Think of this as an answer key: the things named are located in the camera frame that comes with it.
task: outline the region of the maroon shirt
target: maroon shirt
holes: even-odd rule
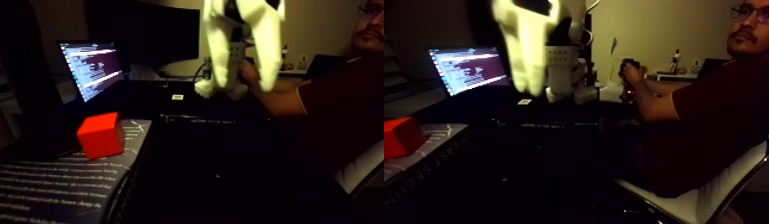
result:
[[[641,169],[657,196],[701,188],[769,131],[769,59],[733,61],[671,94],[678,120],[651,122]]]
[[[327,175],[384,137],[383,70],[383,58],[359,58],[298,89],[307,117],[292,122],[291,130]]]

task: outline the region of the controller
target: controller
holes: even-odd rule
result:
[[[620,63],[620,71],[618,72],[618,76],[620,76],[620,79],[623,79],[624,81],[624,92],[620,94],[620,99],[623,100],[624,103],[634,103],[635,89],[633,86],[631,86],[631,83],[626,80],[626,75],[624,74],[624,67],[626,67],[626,65],[632,65],[639,69],[640,63],[634,59],[626,58],[624,59],[623,63]]]

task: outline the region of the white robotic arm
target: white robotic arm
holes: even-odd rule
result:
[[[247,44],[237,36],[237,30],[251,30],[256,43],[260,86],[270,91],[279,76],[282,64],[281,24],[284,22],[284,0],[279,10],[265,0],[205,0],[202,23],[207,34],[213,76],[195,84],[195,91],[209,98],[217,91],[234,100],[242,98],[248,87],[237,82]]]
[[[550,102],[570,96],[572,83],[580,79],[571,72],[580,65],[577,49],[572,46],[546,46],[547,36],[563,18],[571,18],[568,37],[579,42],[584,28],[584,0],[549,0],[547,15],[515,5],[512,0],[492,0],[493,17],[498,21],[507,44],[512,80],[520,92],[534,96],[543,93],[546,68],[549,69]]]

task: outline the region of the mustache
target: mustache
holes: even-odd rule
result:
[[[754,36],[753,33],[751,33],[751,30],[738,30],[738,31],[735,31],[734,33],[731,33],[731,35],[729,35],[729,38],[735,38],[735,37],[744,37],[749,39],[751,42],[756,43],[756,37]]]
[[[366,33],[370,33],[370,35],[373,35],[374,37],[378,38],[379,40],[384,40],[384,36],[381,35],[381,33],[377,32],[376,30],[367,28],[365,30],[361,30],[359,32],[356,32],[357,36],[365,35]]]

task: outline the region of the man's arm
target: man's arm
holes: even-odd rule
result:
[[[672,93],[676,89],[681,89],[682,87],[687,86],[682,84],[657,82],[652,80],[645,80],[645,84],[646,86],[649,87],[649,89],[651,89],[653,93],[663,95],[663,96]]]
[[[242,77],[251,84],[250,89],[270,110],[274,116],[300,116],[306,115],[301,102],[301,96],[298,94],[298,87],[308,82],[296,82],[293,80],[279,80],[276,82],[272,91],[263,92],[259,86],[259,74],[256,66],[247,61],[242,66]]]
[[[671,92],[661,94],[661,98],[649,88],[646,80],[640,75],[640,72],[632,65],[626,65],[623,70],[626,79],[635,87],[635,98],[640,114],[647,122],[678,119],[677,110],[673,107]]]

